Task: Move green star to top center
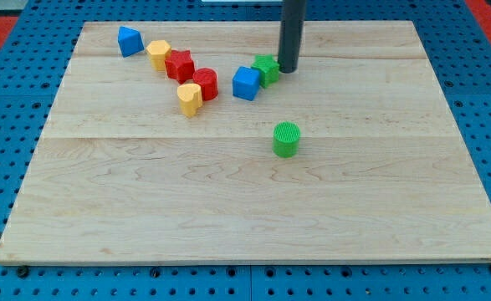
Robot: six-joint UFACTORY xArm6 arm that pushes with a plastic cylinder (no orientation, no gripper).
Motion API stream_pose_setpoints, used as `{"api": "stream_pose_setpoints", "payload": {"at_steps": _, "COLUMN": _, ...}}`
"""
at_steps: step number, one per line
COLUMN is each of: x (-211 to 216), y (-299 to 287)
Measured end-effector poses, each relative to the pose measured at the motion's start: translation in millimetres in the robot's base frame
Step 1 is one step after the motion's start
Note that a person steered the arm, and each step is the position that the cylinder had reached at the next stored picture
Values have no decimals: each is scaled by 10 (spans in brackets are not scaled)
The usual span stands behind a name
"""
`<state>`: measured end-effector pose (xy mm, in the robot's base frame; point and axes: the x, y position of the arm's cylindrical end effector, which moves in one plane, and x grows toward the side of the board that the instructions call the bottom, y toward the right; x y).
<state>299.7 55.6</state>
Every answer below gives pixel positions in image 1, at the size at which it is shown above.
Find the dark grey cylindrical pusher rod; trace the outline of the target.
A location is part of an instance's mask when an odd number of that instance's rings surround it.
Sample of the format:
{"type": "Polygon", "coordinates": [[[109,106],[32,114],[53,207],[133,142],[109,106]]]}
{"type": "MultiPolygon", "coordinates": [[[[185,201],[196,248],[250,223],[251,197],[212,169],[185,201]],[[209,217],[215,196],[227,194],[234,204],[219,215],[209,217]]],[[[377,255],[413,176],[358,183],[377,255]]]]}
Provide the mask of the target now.
{"type": "Polygon", "coordinates": [[[306,6],[306,0],[283,0],[278,50],[282,73],[291,74],[298,68],[306,6]]]}

